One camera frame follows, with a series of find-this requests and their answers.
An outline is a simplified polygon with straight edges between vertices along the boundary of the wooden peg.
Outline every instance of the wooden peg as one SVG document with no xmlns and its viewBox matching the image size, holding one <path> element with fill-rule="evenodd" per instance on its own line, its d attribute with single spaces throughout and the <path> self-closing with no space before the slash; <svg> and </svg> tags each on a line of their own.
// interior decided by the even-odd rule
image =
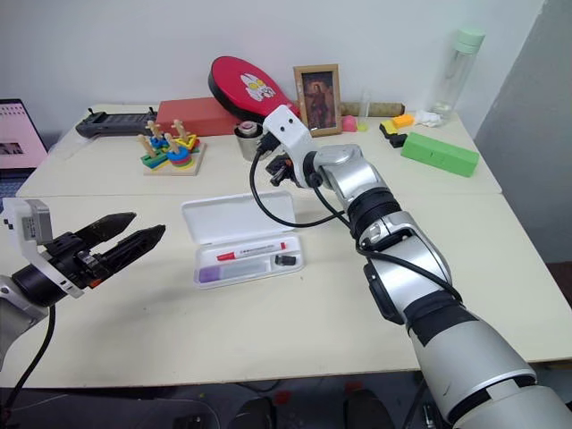
<svg viewBox="0 0 572 429">
<path fill-rule="evenodd" d="M 161 131 L 159 131 L 159 126 L 151 120 L 147 121 L 147 128 L 148 130 L 151 130 L 151 132 L 153 133 L 153 137 L 155 137 L 156 139 L 162 139 L 163 136 L 161 135 Z"/>
<path fill-rule="evenodd" d="M 139 134 L 137 136 L 137 139 L 139 140 L 139 143 L 141 143 L 141 146 L 145 148 L 147 154 L 152 158 L 155 158 L 156 153 L 155 150 L 153 150 L 153 148 L 151 147 L 151 143 L 149 143 L 149 137 L 146 137 L 143 134 Z"/>
<path fill-rule="evenodd" d="M 177 129 L 177 132 L 179 132 L 179 138 L 182 139 L 185 143 L 189 142 L 189 134 L 187 134 L 185 127 L 183 127 L 180 120 L 175 119 L 172 122 L 171 128 Z"/>
<path fill-rule="evenodd" d="M 179 145 L 177 144 L 175 139 L 172 137 L 172 135 L 170 133 L 166 132 L 164 134 L 164 138 L 169 142 L 169 146 L 171 147 L 171 150 L 175 154 L 179 154 Z"/>
</svg>

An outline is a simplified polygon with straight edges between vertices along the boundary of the water bottle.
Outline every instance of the water bottle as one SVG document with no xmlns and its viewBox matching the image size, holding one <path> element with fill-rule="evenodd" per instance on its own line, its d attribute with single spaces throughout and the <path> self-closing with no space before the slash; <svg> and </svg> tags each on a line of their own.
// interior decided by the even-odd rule
<svg viewBox="0 0 572 429">
<path fill-rule="evenodd" d="M 476 53 L 483 43 L 484 33 L 476 29 L 460 29 L 445 66 L 445 73 L 439 80 L 429 111 L 449 119 L 458 96 L 467 81 L 475 62 Z"/>
</svg>

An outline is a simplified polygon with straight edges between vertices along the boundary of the clear bottle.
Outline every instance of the clear bottle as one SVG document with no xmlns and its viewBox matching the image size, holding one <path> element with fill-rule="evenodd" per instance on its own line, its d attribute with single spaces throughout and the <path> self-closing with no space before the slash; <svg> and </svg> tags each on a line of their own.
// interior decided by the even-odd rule
<svg viewBox="0 0 572 429">
<path fill-rule="evenodd" d="M 367 116 L 369 116 L 370 93 L 367 88 L 361 91 L 359 100 L 359 115 L 357 116 L 357 130 L 367 131 Z"/>
<path fill-rule="evenodd" d="M 429 111 L 449 119 L 458 96 L 471 72 L 476 54 L 483 43 L 484 33 L 477 29 L 460 29 L 453 45 L 445 72 L 434 91 Z"/>
</svg>

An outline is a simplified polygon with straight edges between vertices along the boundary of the white table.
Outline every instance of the white table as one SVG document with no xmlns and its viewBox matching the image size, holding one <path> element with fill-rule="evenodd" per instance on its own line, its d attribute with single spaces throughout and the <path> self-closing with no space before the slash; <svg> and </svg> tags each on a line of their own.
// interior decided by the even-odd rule
<svg viewBox="0 0 572 429">
<path fill-rule="evenodd" d="M 304 192 L 294 192 L 299 220 L 323 212 Z M 404 328 L 386 322 L 377 310 L 362 273 L 364 259 L 339 222 L 299 232 L 307 266 L 298 273 L 195 290 L 195 245 L 180 203 L 202 197 L 206 194 L 42 198 L 51 208 L 55 234 L 128 210 L 138 213 L 130 231 L 157 223 L 167 230 L 139 261 L 84 297 L 58 304 L 53 342 L 28 387 L 213 383 L 418 368 Z M 526 360 L 572 357 L 572 312 L 502 195 L 410 194 L 400 203 L 447 257 L 468 307 Z M 0 247 L 6 245 L 3 228 Z M 13 252 L 3 252 L 0 273 L 24 264 Z M 1 386 L 14 385 L 45 328 L 46 321 L 13 344 Z"/>
<path fill-rule="evenodd" d="M 109 113 L 145 112 L 146 105 L 96 105 L 94 110 Z M 393 193 L 403 194 L 492 194 L 501 187 L 481 158 L 475 174 L 466 178 L 420 164 L 400 155 L 387 142 L 378 126 L 380 118 L 369 119 L 368 132 L 343 133 L 316 139 L 318 145 L 356 143 L 366 159 L 375 165 Z M 440 129 L 415 126 L 403 129 L 442 139 L 451 144 L 476 151 L 459 118 Z M 69 154 L 69 147 L 81 139 L 72 129 L 60 143 L 60 154 Z M 83 195 L 188 195 L 204 192 L 221 196 L 249 192 L 250 163 L 240 155 L 239 145 L 232 136 L 201 138 L 208 145 L 205 159 L 196 177 L 143 176 L 139 158 L 145 151 L 134 137 L 100 138 L 63 159 L 57 152 L 39 166 L 18 192 L 19 197 L 60 197 Z M 261 162 L 259 185 L 269 187 L 269 176 Z"/>
</svg>

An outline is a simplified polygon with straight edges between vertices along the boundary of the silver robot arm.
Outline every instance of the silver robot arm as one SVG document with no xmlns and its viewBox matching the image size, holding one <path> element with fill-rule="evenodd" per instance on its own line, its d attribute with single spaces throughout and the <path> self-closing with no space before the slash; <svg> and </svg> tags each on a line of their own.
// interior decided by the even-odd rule
<svg viewBox="0 0 572 429">
<path fill-rule="evenodd" d="M 369 289 L 384 318 L 407 327 L 439 410 L 456 428 L 572 427 L 572 413 L 489 324 L 469 312 L 450 269 L 413 217 L 401 210 L 356 145 L 316 147 L 285 106 L 264 122 L 302 188 L 318 174 L 346 211 Z"/>
</svg>

